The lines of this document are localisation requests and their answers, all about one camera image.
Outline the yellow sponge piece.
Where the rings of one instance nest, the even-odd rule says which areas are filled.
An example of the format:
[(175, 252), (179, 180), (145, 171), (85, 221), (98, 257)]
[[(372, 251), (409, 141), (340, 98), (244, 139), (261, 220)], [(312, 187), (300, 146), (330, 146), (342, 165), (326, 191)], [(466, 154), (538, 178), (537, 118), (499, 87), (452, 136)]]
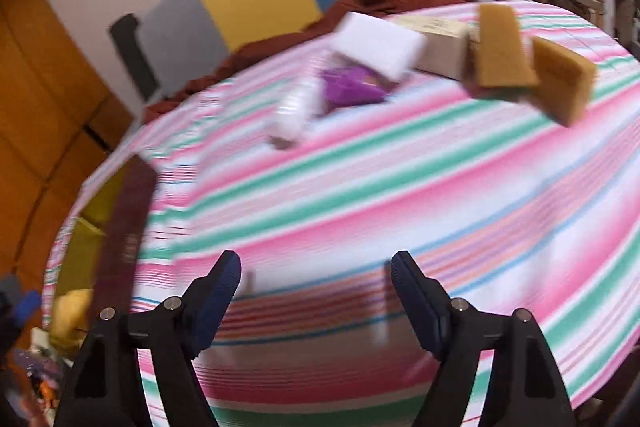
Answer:
[(91, 310), (93, 290), (79, 288), (54, 299), (50, 340), (60, 350), (79, 348), (90, 329), (88, 313)]

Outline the purple candy wrapper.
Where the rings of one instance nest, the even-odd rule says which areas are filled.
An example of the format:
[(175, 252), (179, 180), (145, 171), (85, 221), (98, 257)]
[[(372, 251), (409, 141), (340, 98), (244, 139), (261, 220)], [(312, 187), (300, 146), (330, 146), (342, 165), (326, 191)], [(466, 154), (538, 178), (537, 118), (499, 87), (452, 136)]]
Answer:
[(322, 70), (320, 78), (324, 82), (324, 96), (329, 106), (350, 107), (386, 100), (386, 91), (371, 69), (358, 65), (334, 67)]

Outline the yellow sponge block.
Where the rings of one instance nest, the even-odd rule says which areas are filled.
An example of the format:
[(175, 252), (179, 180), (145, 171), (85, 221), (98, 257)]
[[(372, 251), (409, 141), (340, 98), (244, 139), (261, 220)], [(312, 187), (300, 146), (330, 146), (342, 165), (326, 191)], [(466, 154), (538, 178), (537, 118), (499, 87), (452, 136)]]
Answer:
[(586, 113), (597, 65), (550, 40), (533, 37), (532, 69), (538, 80), (526, 100), (557, 124), (573, 126)]

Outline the brown yellow sponge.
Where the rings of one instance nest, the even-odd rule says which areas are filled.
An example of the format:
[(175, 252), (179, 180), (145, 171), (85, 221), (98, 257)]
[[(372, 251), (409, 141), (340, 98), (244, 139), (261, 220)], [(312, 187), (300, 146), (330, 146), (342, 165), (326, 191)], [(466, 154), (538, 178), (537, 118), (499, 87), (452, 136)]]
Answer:
[(470, 71), (466, 80), (484, 98), (517, 98), (539, 80), (529, 65), (518, 17), (510, 5), (481, 3), (470, 35)]

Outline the beige cardboard box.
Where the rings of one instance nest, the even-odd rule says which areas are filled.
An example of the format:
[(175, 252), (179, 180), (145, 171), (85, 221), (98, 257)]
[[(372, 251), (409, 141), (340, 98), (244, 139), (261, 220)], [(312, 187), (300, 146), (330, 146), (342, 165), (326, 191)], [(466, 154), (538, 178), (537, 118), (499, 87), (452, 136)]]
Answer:
[(426, 37), (416, 69), (461, 80), (469, 65), (471, 26), (458, 20), (426, 15), (401, 15), (394, 23)]

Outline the white foam block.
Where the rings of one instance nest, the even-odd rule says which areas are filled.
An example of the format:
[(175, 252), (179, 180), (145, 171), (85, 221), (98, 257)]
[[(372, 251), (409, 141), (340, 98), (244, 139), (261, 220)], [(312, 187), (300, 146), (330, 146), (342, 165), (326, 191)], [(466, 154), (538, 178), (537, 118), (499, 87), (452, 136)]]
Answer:
[(333, 53), (393, 83), (404, 80), (426, 46), (427, 36), (419, 31), (355, 12), (343, 17), (330, 39)]

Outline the gold metal tin box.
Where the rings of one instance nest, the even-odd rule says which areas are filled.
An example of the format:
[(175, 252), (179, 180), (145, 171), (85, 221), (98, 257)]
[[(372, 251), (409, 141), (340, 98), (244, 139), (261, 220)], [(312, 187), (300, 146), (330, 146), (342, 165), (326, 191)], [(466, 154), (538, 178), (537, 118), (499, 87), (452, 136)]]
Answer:
[(90, 289), (90, 311), (126, 312), (158, 173), (132, 155), (87, 188), (52, 245), (43, 277), (43, 309), (75, 289)]

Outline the striped pink green tablecloth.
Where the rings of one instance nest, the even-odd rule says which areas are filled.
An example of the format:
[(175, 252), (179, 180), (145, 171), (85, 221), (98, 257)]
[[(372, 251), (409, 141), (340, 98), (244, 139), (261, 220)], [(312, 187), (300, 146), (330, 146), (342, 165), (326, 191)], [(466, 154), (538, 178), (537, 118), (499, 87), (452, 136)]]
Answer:
[(182, 293), (221, 251), (240, 255), (239, 290), (195, 362), (221, 425), (409, 425), (436, 362), (390, 283), (397, 251), (479, 310), (532, 311), (574, 404), (628, 357), (639, 337), (639, 64), (570, 12), (513, 9), (526, 36), (596, 64), (574, 126), (416, 74), (388, 102), (326, 115), (278, 150), (268, 120), (326, 49), (319, 38), (192, 96), (85, 182), (79, 205), (132, 155), (160, 176), (136, 311)]

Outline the wooden wardrobe panels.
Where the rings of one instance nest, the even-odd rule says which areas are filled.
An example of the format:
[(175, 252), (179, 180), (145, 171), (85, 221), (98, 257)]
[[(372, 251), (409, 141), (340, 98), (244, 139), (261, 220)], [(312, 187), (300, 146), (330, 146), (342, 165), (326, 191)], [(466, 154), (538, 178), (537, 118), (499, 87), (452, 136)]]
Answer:
[(134, 120), (48, 0), (1, 0), (1, 270), (42, 286), (81, 184)]

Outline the dark red cloth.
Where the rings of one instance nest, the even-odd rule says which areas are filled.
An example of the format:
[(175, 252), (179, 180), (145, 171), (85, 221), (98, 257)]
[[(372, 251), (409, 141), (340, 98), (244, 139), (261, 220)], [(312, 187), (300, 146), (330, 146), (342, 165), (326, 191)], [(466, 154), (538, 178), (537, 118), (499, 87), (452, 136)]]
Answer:
[(288, 49), (299, 46), (314, 38), (334, 31), (337, 24), (348, 12), (362, 13), (374, 17), (386, 17), (420, 9), (439, 8), (440, 6), (466, 3), (466, 0), (337, 0), (315, 22), (300, 31), (289, 32), (240, 46), (225, 58), (209, 75), (192, 78), (186, 87), (175, 95), (165, 96), (163, 100), (148, 106), (143, 115), (143, 124), (149, 124), (172, 112), (192, 95), (204, 91), (214, 84), (221, 83), (243, 70), (250, 68), (267, 58)]

